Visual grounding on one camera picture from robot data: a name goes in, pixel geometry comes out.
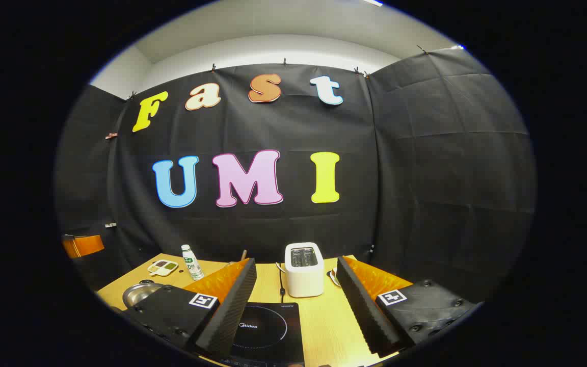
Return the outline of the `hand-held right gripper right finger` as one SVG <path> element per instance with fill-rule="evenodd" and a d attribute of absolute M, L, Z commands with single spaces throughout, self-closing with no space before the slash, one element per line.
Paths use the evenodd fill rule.
<path fill-rule="evenodd" d="M 349 256 L 338 258 L 336 279 L 379 357 L 424 348 L 482 307 L 431 279 L 412 283 Z"/>

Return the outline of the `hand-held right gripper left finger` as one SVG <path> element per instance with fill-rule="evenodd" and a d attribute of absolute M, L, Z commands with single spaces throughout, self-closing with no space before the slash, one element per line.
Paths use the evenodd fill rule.
<path fill-rule="evenodd" d="M 173 349 L 228 357 L 256 283 L 253 258 L 184 288 L 162 285 L 123 311 L 123 318 Z"/>

